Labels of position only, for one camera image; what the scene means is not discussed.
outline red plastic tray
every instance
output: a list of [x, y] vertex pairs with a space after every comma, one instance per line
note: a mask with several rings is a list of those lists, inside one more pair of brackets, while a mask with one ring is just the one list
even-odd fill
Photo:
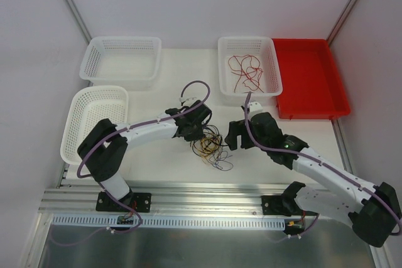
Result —
[[273, 39], [283, 92], [281, 119], [337, 119], [350, 113], [334, 59], [322, 39]]

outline robotic arm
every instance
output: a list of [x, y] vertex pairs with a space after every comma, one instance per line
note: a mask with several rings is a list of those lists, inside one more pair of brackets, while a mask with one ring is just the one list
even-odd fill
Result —
[[266, 153], [274, 162], [310, 177], [330, 191], [315, 191], [303, 183], [294, 182], [276, 202], [268, 205], [273, 212], [286, 216], [300, 210], [320, 213], [351, 227], [366, 243], [375, 247], [383, 245], [397, 222], [372, 195], [382, 199], [400, 219], [401, 209], [392, 186], [387, 183], [376, 186], [335, 167], [306, 142], [295, 136], [284, 135], [272, 116], [263, 112], [257, 102], [249, 104], [245, 116], [248, 125], [245, 120], [229, 124], [225, 142], [232, 151], [237, 149], [237, 137], [241, 136], [241, 148], [266, 147], [271, 150]]
[[132, 206], [133, 202], [133, 192], [119, 172], [128, 149], [159, 139], [183, 137], [186, 141], [197, 141], [203, 137], [203, 121], [212, 116], [212, 111], [196, 98], [181, 101], [181, 109], [168, 109], [159, 116], [159, 122], [145, 123], [146, 125], [134, 129], [129, 129], [129, 124], [115, 125], [109, 119], [103, 119], [79, 146], [77, 152], [84, 160], [104, 137], [127, 129], [101, 144], [85, 162], [95, 181], [122, 204]]

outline white basket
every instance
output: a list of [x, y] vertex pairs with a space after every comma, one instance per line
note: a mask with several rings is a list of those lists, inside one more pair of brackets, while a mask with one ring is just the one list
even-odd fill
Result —
[[229, 58], [234, 55], [252, 55], [261, 62], [263, 74], [260, 87], [264, 93], [253, 92], [253, 100], [266, 104], [268, 98], [282, 93], [281, 74], [272, 39], [257, 36], [222, 37], [218, 41], [219, 86], [227, 104], [244, 104], [245, 93], [251, 91], [239, 84], [234, 92], [239, 76], [231, 72], [228, 64]]
[[146, 90], [160, 67], [161, 40], [154, 37], [105, 36], [92, 39], [81, 63], [80, 77], [96, 85]]
[[102, 119], [112, 123], [127, 122], [128, 93], [118, 86], [93, 86], [73, 98], [65, 124], [60, 155], [66, 163], [78, 165], [77, 149]]

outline metal panel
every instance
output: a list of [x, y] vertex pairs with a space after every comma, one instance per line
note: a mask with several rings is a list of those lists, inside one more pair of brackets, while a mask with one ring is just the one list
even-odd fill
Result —
[[[262, 216], [261, 195], [278, 194], [285, 185], [269, 188], [236, 188], [230, 185], [155, 184], [132, 186], [133, 191], [153, 194], [151, 214], [208, 217]], [[99, 187], [49, 189], [43, 195], [40, 212], [94, 212]]]
[[[77, 242], [93, 227], [54, 226], [60, 243]], [[375, 267], [369, 248], [348, 227], [319, 220], [301, 240], [280, 232], [139, 228], [125, 235], [98, 232], [72, 247], [47, 244], [40, 267]]]

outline cable bundle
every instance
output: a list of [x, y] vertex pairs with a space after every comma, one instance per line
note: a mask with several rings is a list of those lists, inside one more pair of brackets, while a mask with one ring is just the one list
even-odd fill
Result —
[[223, 144], [223, 137], [218, 128], [208, 125], [203, 126], [202, 129], [204, 137], [190, 143], [194, 154], [201, 157], [205, 164], [210, 164], [221, 171], [230, 171], [233, 168], [233, 164], [226, 159], [231, 155], [224, 150], [227, 145]]
[[[240, 66], [240, 69], [234, 69], [231, 65], [231, 60], [233, 59], [236, 60], [237, 64]], [[231, 72], [234, 75], [238, 75], [239, 79], [236, 82], [236, 86], [234, 87], [234, 92], [236, 92], [236, 88], [239, 85], [240, 80], [243, 77], [246, 77], [242, 84], [247, 87], [250, 91], [261, 91], [262, 93], [263, 90], [260, 88], [260, 79], [261, 76], [263, 75], [263, 69], [260, 68], [261, 62], [258, 60], [256, 56], [252, 55], [244, 55], [244, 56], [231, 56], [227, 64], [229, 65], [229, 68], [232, 70]]]

